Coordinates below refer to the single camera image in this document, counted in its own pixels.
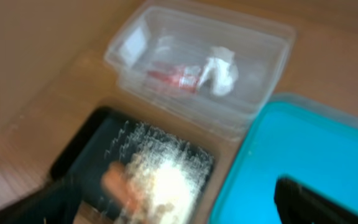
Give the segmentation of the pile of peanuts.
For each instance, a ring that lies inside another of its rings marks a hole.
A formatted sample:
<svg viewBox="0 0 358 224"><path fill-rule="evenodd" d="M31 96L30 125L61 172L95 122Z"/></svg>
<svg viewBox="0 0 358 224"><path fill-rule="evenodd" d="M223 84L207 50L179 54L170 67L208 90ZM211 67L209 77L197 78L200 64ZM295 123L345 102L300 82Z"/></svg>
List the pile of peanuts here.
<svg viewBox="0 0 358 224"><path fill-rule="evenodd" d="M122 163L130 185L140 193L142 208L130 214L121 207L116 223L188 223L196 186L187 184L181 167L168 159L151 167L150 155L143 151L130 164Z"/></svg>

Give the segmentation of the white tissue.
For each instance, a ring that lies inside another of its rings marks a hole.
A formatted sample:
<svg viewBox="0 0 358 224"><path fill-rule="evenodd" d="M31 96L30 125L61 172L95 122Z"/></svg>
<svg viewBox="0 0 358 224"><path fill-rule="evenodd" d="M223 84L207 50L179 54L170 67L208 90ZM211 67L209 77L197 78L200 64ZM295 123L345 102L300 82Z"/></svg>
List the white tissue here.
<svg viewBox="0 0 358 224"><path fill-rule="evenodd" d="M214 96L225 96L230 93L239 77L234 56L235 52L225 47L211 47L197 89L200 89L204 83L210 80L210 92Z"/></svg>

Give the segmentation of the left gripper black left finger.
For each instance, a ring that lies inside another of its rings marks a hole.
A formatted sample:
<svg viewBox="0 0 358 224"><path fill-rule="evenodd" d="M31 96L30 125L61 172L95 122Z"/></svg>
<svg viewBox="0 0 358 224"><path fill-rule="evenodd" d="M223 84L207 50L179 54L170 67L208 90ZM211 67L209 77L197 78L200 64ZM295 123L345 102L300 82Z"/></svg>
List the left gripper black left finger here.
<svg viewBox="0 0 358 224"><path fill-rule="evenodd" d="M0 210L0 224L72 224L81 201L79 182L65 177Z"/></svg>

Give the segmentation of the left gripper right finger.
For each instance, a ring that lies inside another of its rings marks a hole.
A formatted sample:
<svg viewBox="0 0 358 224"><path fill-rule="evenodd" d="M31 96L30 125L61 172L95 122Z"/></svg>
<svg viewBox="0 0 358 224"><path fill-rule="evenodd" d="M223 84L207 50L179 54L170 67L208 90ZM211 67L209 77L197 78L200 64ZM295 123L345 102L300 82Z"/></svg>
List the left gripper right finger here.
<svg viewBox="0 0 358 224"><path fill-rule="evenodd" d="M274 202L282 224L358 224L358 215L289 177L277 180Z"/></svg>

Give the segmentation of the orange carrot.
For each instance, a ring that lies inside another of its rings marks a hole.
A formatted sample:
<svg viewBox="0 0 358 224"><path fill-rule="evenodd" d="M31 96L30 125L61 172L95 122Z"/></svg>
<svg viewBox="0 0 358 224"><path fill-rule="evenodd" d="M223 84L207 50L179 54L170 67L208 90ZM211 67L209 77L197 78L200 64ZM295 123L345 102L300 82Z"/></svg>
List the orange carrot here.
<svg viewBox="0 0 358 224"><path fill-rule="evenodd" d="M142 208L140 193L130 185L122 163L110 163L101 177L101 186L108 196L130 214Z"/></svg>

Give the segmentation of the red snack wrapper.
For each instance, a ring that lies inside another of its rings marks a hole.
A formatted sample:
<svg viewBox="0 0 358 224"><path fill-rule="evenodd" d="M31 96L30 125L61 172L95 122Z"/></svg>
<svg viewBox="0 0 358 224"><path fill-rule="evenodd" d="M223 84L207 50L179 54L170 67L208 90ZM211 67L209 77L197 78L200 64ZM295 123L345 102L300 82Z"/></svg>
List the red snack wrapper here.
<svg viewBox="0 0 358 224"><path fill-rule="evenodd" d="M168 93L180 91L196 93L202 71L199 65L172 65L165 62L154 62L154 69L147 71L147 79L152 88Z"/></svg>

